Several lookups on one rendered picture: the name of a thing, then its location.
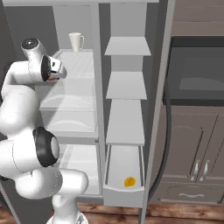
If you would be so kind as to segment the white fridge shelf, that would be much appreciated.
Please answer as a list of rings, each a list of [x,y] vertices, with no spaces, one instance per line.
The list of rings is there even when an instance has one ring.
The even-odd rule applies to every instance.
[[[60,49],[53,57],[62,62],[67,71],[68,79],[93,79],[95,77],[94,55],[92,50],[73,52]]]

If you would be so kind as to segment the orange mango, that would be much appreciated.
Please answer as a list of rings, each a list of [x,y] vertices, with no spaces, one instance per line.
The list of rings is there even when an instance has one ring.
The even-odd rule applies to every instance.
[[[136,183],[136,179],[134,177],[127,177],[124,180],[124,186],[125,187],[133,186],[135,183]]]

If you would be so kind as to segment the black built-in oven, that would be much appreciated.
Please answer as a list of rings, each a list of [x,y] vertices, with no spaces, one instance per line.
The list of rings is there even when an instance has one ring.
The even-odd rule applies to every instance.
[[[173,36],[167,67],[178,106],[224,106],[224,36]]]

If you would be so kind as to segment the brown cupboard door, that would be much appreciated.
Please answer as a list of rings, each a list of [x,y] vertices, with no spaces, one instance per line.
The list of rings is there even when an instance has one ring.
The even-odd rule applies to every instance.
[[[210,107],[171,107],[171,143],[163,182],[194,183],[196,160],[200,168],[217,115]]]
[[[207,160],[210,160],[208,172],[204,180],[200,181]],[[224,115],[217,116],[200,168],[198,181],[204,184],[224,185]]]

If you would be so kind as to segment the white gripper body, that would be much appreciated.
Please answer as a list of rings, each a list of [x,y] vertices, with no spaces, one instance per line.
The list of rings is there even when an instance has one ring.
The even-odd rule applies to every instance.
[[[65,79],[67,77],[67,70],[59,59],[56,60],[55,69],[60,78]]]

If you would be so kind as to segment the brown drawer front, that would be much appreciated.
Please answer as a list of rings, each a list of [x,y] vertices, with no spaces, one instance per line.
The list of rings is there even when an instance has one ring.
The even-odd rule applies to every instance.
[[[205,195],[204,198],[189,199],[180,193]],[[219,205],[222,202],[224,185],[161,183],[150,199],[153,203],[189,203]]]

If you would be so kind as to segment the white fridge door bin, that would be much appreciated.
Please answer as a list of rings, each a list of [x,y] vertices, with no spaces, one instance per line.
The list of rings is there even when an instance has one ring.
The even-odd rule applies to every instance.
[[[134,177],[136,183],[125,187],[124,180]],[[144,201],[143,148],[136,145],[109,145],[103,184],[104,205],[109,207],[142,207]]]

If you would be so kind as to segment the grey open fridge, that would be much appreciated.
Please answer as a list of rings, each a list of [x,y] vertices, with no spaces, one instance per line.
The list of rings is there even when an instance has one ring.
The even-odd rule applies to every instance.
[[[80,52],[93,51],[97,126],[95,132],[79,132],[79,144],[99,143],[103,139],[97,10],[98,5],[87,0],[0,0],[0,88],[4,69],[24,58],[20,42],[26,38],[40,39],[47,52],[53,54],[60,49],[74,51],[68,34],[79,32],[85,39]]]

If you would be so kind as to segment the white mug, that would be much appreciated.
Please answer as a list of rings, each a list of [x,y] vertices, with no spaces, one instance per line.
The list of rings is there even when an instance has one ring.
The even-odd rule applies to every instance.
[[[79,32],[73,32],[68,34],[73,51],[78,53],[84,46],[84,37]]]

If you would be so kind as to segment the brown overhead cupboard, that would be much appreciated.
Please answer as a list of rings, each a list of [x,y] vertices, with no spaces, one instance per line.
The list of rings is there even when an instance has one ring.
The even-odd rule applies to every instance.
[[[224,36],[224,0],[176,0],[172,34]]]

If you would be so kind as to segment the clear fridge crisper drawer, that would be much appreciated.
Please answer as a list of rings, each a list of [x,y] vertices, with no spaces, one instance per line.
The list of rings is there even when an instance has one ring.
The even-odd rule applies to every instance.
[[[95,80],[68,79],[36,86],[40,113],[51,132],[95,132]]]

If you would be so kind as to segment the grey fridge door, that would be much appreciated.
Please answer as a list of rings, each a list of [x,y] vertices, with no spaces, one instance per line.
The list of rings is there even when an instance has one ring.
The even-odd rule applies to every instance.
[[[143,148],[145,224],[149,190],[161,164],[166,132],[164,86],[175,0],[99,3],[106,159],[109,145]]]

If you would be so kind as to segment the white freezer drawer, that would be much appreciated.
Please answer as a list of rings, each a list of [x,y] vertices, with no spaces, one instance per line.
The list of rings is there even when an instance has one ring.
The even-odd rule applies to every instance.
[[[95,145],[62,144],[57,165],[62,169],[85,172],[89,180],[85,194],[100,193]]]

